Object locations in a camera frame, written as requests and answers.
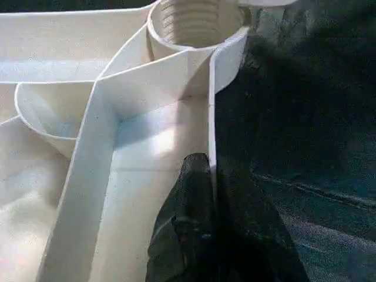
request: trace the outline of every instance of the plastic tray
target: plastic tray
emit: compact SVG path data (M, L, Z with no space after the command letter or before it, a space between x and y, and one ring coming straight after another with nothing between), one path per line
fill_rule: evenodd
M207 153L215 180L214 96L246 17L216 0L0 15L2 280L145 280L183 158Z

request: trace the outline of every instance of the dark background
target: dark background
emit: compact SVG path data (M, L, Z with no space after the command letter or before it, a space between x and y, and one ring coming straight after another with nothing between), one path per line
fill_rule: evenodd
M123 9L146 6L153 0L1 0L0 12L45 12Z

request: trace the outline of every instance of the white plastic edge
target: white plastic edge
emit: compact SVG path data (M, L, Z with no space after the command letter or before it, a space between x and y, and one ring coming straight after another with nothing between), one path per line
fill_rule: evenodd
M242 27L212 55L209 75L209 164L214 188L217 184L215 95L236 77L243 60L249 27Z
M225 0L238 6L272 8L291 5L299 0Z

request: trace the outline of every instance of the plastic compartment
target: plastic compartment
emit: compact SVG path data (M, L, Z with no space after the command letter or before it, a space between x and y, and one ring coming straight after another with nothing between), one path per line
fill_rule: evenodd
M247 32L210 64L212 49L188 48L95 83L38 281L145 280L154 220L183 158L207 153L215 169L214 95L236 76Z
M25 124L71 158L93 82L20 83L15 106Z
M95 80L151 7L0 14L0 82Z
M19 117L0 125L1 281L35 281L68 165Z

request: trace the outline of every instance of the dark cloth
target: dark cloth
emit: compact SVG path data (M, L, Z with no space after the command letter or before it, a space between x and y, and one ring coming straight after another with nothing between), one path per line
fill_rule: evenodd
M215 225L209 161L196 153L184 159L157 216L146 281L217 281Z
M53 12L139 8L154 0L1 0L0 12Z
M216 96L219 189L230 206L234 179L266 195L251 214L274 238L282 223L263 209L281 214L311 281L376 281L376 3L308 2L258 12Z

